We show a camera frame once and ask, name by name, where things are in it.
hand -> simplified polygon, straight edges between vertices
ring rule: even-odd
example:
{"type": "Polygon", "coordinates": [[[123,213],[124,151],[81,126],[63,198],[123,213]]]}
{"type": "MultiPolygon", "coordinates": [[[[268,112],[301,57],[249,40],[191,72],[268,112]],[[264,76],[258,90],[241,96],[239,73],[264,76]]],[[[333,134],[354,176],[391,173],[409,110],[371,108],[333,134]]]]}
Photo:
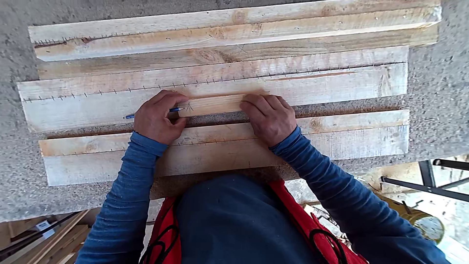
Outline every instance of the hand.
{"type": "Polygon", "coordinates": [[[171,144],[181,136],[187,118],[180,117],[172,124],[167,118],[169,110],[187,100],[189,98],[183,94],[162,90],[135,113],[134,131],[159,143],[171,144]]]}
{"type": "Polygon", "coordinates": [[[247,94],[240,107],[248,114],[254,134],[268,147],[282,142],[296,128],[295,111],[281,96],[247,94]]]}

concrete floor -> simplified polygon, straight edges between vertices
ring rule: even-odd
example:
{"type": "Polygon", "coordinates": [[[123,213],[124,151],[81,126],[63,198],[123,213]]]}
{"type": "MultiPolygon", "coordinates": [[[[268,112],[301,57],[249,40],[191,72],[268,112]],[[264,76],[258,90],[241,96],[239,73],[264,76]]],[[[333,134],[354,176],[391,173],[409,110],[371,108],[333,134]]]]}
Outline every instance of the concrete floor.
{"type": "MultiPolygon", "coordinates": [[[[37,80],[28,25],[239,8],[285,0],[2,0],[0,2],[0,222],[99,207],[111,183],[48,187],[37,141],[56,134],[32,134],[26,128],[15,83],[37,80]]],[[[336,161],[347,171],[469,153],[469,2],[444,0],[440,41],[410,52],[408,94],[389,98],[297,107],[297,117],[388,109],[410,109],[410,152],[336,161]]],[[[196,117],[189,125],[246,122],[240,113],[196,117]]],[[[128,126],[68,131],[67,135],[123,132],[128,126]]],[[[297,175],[288,167],[244,170],[247,174],[297,175]]],[[[156,199],[176,194],[215,174],[158,179],[156,199]]]]}

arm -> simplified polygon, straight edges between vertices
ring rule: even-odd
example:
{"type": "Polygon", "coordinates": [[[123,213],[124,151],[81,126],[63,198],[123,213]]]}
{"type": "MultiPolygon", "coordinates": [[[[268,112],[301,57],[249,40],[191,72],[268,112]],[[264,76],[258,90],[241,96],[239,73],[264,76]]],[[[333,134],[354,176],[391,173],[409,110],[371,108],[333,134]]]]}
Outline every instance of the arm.
{"type": "Polygon", "coordinates": [[[186,124],[173,125],[169,109],[187,97],[161,91],[135,114],[134,132],[122,166],[76,263],[137,263],[145,236],[155,162],[177,139],[186,124]]]}
{"type": "Polygon", "coordinates": [[[368,261],[379,262],[383,257],[398,261],[404,256],[423,263],[446,263],[433,242],[301,135],[294,110],[281,97],[248,95],[244,100],[241,107],[254,133],[307,181],[353,248],[368,261]]]}

blue pencil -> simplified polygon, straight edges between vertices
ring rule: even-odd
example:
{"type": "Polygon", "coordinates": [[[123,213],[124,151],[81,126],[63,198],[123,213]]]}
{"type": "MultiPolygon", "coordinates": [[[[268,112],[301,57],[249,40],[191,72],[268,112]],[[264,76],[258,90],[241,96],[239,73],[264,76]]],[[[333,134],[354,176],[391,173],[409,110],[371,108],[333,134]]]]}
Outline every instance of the blue pencil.
{"type": "MultiPolygon", "coordinates": [[[[177,112],[177,111],[181,111],[185,109],[185,107],[176,107],[176,108],[171,108],[169,111],[170,112],[177,112]]],[[[132,114],[132,115],[128,115],[128,116],[125,116],[124,118],[125,119],[131,119],[131,118],[134,118],[135,117],[135,114],[132,114]]]]}

man's left hand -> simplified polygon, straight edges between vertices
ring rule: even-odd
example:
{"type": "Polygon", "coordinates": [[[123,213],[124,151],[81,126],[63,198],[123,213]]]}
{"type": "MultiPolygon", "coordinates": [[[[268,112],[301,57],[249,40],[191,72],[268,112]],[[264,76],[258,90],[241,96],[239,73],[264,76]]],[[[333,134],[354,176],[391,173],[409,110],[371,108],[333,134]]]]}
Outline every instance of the man's left hand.
{"type": "Polygon", "coordinates": [[[171,144],[181,136],[187,118],[180,117],[172,124],[167,118],[169,110],[187,100],[189,98],[183,94],[162,90],[135,113],[134,131],[159,143],[171,144]]]}

